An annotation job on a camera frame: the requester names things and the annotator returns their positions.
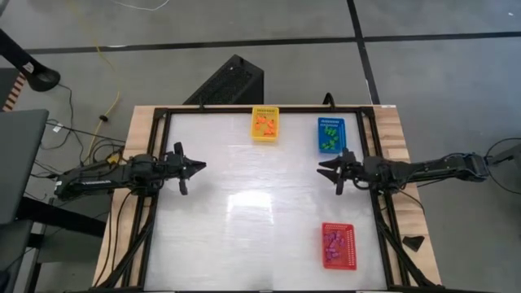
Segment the wooden board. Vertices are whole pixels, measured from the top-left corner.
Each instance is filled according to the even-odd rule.
[[[275,107],[294,107],[295,105],[273,105]],[[337,107],[359,107],[366,105],[342,105]],[[134,114],[130,122],[129,135],[127,137],[127,143],[125,146],[124,157],[129,158],[132,155],[147,152],[148,138],[150,137],[152,117],[154,109],[157,107],[178,107],[178,108],[197,108],[197,106],[137,106],[134,108]],[[209,106],[209,107],[250,107],[250,106],[238,106],[238,105],[224,105],[224,106]],[[328,107],[327,105],[299,105],[299,107]],[[409,152],[405,145],[405,138],[401,128],[400,117],[398,111],[394,106],[374,106],[374,112],[376,122],[379,130],[380,143],[383,149],[383,156],[390,160],[403,160],[409,161]],[[368,143],[373,146],[372,137],[370,131],[366,130],[368,134]],[[114,193],[112,200],[112,240],[109,245],[108,227],[105,229],[105,235],[103,237],[102,247],[99,252],[98,265],[94,274],[93,285],[98,279],[99,275],[103,271],[103,267],[106,263],[107,254],[109,255],[107,260],[107,266],[103,271],[103,275],[100,278],[100,282],[104,281],[106,277],[112,271],[112,257],[116,252],[116,265],[119,263],[120,258],[126,253],[130,234],[132,230],[132,223],[134,220],[134,213],[136,210],[137,197],[130,196],[125,206],[123,206],[120,215],[120,224],[118,229],[118,245],[114,248],[114,239],[116,238],[116,218],[120,211],[121,204],[128,194],[128,190],[117,190]],[[407,186],[405,192],[409,193],[413,197],[419,200],[418,190],[415,185],[410,184]],[[436,259],[432,250],[431,240],[427,230],[427,223],[425,222],[425,216],[422,213],[422,209],[411,199],[405,195],[394,195],[393,202],[396,210],[396,218],[398,220],[399,230],[401,236],[419,236],[425,237],[422,247],[418,252],[413,252],[409,248],[405,248],[414,263],[423,271],[427,278],[434,283],[440,283],[440,275],[438,273]],[[143,213],[143,220],[147,215],[147,209]],[[389,249],[392,260],[392,272],[395,280],[395,284],[400,283],[400,273],[398,269],[397,259],[392,249]],[[138,271],[141,261],[141,250],[134,257],[134,266],[131,273],[130,286],[136,286],[138,284]]]

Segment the yellow basket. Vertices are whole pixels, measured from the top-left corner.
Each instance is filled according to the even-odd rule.
[[[258,142],[274,142],[278,138],[278,108],[254,107],[252,138]]]

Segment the white cable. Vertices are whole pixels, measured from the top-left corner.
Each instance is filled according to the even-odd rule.
[[[124,7],[128,7],[128,8],[133,8],[133,9],[138,9],[138,10],[144,10],[144,11],[156,11],[158,9],[160,9],[161,7],[167,5],[170,0],[166,0],[163,4],[159,5],[158,7],[156,8],[143,8],[143,7],[136,7],[136,6],[132,6],[132,5],[128,5],[128,4],[124,4],[124,3],[121,3],[121,2],[118,2],[118,1],[113,1],[111,0],[112,3],[115,3],[115,4],[119,4],[121,6],[124,6]]]

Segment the concrete floor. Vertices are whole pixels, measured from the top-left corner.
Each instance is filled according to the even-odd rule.
[[[162,0],[125,1],[156,7]],[[210,42],[289,37],[352,37],[345,1],[177,1],[158,11],[136,11],[109,1],[76,1],[102,46]],[[519,30],[521,4],[484,0],[355,1],[366,36],[429,33],[490,33]],[[15,0],[0,27],[28,49],[92,46],[64,0]],[[413,160],[455,151],[484,154],[495,141],[519,137],[521,38],[381,42],[366,44],[384,104],[396,104]],[[102,134],[125,139],[132,108],[179,104],[232,54],[265,70],[266,103],[320,103],[330,91],[337,103],[369,103],[357,45],[316,44],[113,52],[107,57],[122,80],[122,100]],[[92,130],[116,96],[114,76],[94,53],[35,55],[58,70],[73,91],[74,124]],[[0,67],[10,65],[0,60]],[[43,94],[24,87],[16,109],[44,107],[68,123],[67,92]],[[63,133],[49,131],[48,144]],[[84,144],[90,141],[81,137]],[[61,151],[40,151],[38,159],[65,170],[77,164],[71,139]],[[501,166],[498,180],[521,190],[519,172]],[[52,182],[34,181],[28,191],[52,193]],[[480,185],[446,181],[420,195],[443,283],[452,288],[517,292],[521,287],[521,197],[491,181]],[[69,208],[88,215],[108,209],[104,197]],[[64,243],[70,244],[66,249]],[[63,232],[40,257],[37,291],[83,290],[90,284],[98,239]],[[81,255],[75,249],[85,251]],[[58,282],[70,278],[70,282]]]

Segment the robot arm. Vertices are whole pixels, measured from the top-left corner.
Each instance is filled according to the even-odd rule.
[[[152,155],[142,154],[130,158],[126,164],[109,164],[101,161],[82,168],[75,168],[58,176],[55,195],[67,200],[79,195],[115,188],[129,188],[133,195],[155,195],[164,180],[179,178],[179,189],[187,195],[186,179],[190,179],[206,163],[190,160],[184,156],[182,144],[174,145],[174,152],[168,152],[164,161]]]
[[[337,185],[336,194],[341,195],[344,181],[352,180],[356,188],[397,192],[407,183],[457,178],[463,181],[482,182],[488,176],[484,157],[477,154],[450,154],[438,160],[409,164],[368,156],[364,163],[357,162],[355,155],[343,149],[336,159],[319,163],[324,168],[317,171]]]

